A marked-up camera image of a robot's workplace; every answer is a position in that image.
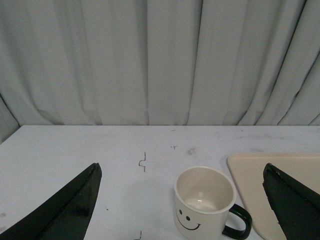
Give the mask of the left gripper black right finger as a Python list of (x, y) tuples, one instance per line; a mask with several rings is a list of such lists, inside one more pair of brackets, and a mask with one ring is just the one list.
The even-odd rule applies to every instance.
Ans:
[(320, 238), (320, 195), (271, 163), (263, 170), (269, 205), (288, 240)]

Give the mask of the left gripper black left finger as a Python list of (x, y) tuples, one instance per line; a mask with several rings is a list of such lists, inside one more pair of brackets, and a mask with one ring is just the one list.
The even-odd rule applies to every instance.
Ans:
[(42, 205), (0, 234), (2, 240), (83, 240), (97, 202), (102, 169), (93, 163)]

